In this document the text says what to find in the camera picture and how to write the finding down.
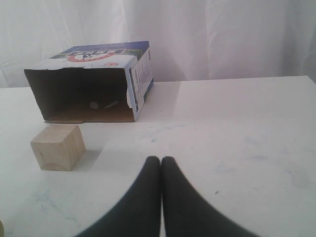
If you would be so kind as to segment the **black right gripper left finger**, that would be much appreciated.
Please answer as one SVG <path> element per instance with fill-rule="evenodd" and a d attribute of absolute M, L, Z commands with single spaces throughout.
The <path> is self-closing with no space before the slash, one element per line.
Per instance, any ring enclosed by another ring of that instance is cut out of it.
<path fill-rule="evenodd" d="M 160 160 L 147 157 L 132 186 L 80 237 L 158 237 L 161 223 Z"/>

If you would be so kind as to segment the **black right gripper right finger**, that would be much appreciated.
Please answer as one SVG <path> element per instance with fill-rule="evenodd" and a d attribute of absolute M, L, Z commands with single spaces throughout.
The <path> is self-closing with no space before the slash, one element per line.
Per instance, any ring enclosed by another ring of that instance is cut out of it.
<path fill-rule="evenodd" d="M 175 158 L 161 161 L 162 202 L 168 237 L 248 237 L 249 231 L 212 207 L 190 184 Z"/>

